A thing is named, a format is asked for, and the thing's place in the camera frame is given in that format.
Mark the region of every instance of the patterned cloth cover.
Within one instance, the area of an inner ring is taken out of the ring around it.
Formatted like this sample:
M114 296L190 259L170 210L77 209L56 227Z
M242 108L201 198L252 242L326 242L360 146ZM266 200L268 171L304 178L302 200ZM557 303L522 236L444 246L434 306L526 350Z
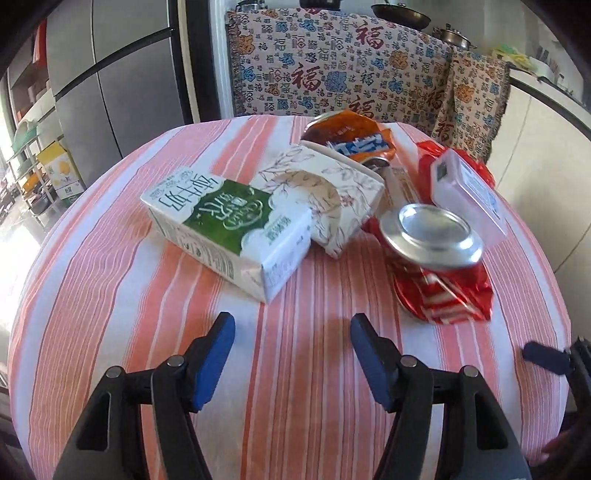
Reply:
M289 8L228 17L237 116L348 108L488 159L509 93L504 61L364 15Z

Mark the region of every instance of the yellow cardboard box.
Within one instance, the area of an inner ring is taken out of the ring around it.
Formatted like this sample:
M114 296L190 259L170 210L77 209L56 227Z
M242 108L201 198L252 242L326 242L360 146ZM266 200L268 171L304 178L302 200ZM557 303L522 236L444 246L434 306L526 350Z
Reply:
M70 152L65 150L57 141L52 142L37 154L37 160L43 165L51 184L55 188L59 198L66 200L71 196L68 189L64 187L77 182L75 190L76 196L80 196L84 191L84 185L80 179L80 174L74 165Z

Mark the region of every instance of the floor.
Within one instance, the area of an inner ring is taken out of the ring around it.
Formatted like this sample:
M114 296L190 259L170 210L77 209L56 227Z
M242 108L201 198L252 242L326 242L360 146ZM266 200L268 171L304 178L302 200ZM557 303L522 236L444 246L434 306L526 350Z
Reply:
M19 197L0 225L0 371L7 371L8 340L29 269L43 239L65 211L59 201L35 218Z

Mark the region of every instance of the table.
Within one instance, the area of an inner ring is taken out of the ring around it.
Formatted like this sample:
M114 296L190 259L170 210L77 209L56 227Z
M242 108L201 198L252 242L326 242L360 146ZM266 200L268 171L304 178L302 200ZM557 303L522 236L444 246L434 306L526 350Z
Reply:
M374 402L348 338L365 312L380 335L432 368L473 364L500 400L524 452L560 427L567 385L519 355L527 341L565 348L570 323L533 235L507 206L509 238L485 255L490 323L435 326L399 307L378 241L363 232L335 261L313 246L269 305L223 281L155 229L139 195L179 166L247 183L304 117L252 116L166 132L103 175L60 219L25 284L9 351L15 428L38 480L61 450L106 368L153 368L183 352L222 310L236 340L197 437L214 479L372 478L392 416ZM400 154L424 135L393 124ZM152 478L163 478L150 407L143 423ZM425 475L437 462L434 408Z

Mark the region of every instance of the paper box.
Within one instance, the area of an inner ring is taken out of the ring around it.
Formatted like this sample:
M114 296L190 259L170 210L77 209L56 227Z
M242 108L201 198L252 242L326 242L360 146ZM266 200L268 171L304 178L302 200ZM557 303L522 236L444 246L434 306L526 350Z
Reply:
M37 154L37 160L45 168L59 198L69 200L71 203L84 191L84 185L80 181L80 175L70 153L57 141L40 151ZM73 183L77 185L72 187L71 193L68 193L69 190L64 187Z
M310 246L310 209L187 167L141 196L158 230L256 299L269 302Z
M338 258L379 203L384 181L377 177L303 145L292 145L257 173L251 186L272 193L277 202L308 206L312 239Z

